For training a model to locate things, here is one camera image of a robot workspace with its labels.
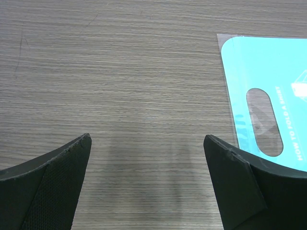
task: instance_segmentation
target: oval cutout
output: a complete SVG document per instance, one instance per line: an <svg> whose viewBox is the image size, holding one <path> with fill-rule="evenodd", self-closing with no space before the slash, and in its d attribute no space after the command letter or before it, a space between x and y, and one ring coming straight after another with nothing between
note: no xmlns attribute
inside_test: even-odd
<svg viewBox="0 0 307 230"><path fill-rule="evenodd" d="M259 149L268 156L279 156L283 151L283 141L268 94L261 89L250 89L246 99Z"/></svg>

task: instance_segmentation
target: wooden table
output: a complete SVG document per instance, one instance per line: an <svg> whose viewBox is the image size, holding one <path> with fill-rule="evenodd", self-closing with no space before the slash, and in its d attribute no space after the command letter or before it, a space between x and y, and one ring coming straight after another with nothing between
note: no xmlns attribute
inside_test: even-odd
<svg viewBox="0 0 307 230"><path fill-rule="evenodd" d="M73 230L221 230L235 143L216 34L307 37L304 0L0 1L0 169L89 132Z"/></svg>

